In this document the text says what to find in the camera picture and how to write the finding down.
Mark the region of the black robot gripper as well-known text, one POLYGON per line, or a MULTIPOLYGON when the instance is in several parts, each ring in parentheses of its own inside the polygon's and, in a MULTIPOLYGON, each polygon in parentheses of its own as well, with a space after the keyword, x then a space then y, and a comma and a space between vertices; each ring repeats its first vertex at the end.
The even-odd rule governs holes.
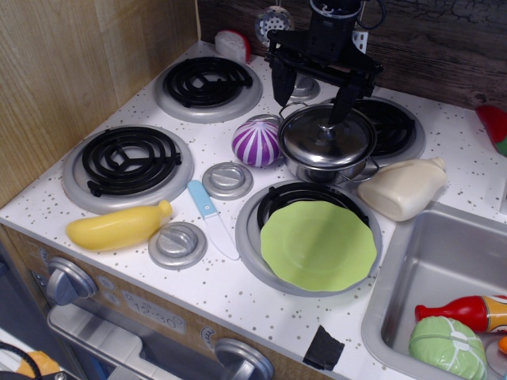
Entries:
POLYGON ((306 30, 268 33, 266 60, 272 69, 273 95, 285 106, 303 74, 340 87, 328 119, 343 122, 363 92, 371 92, 382 65, 359 51, 352 32, 362 1, 310 1, 311 20, 306 30))

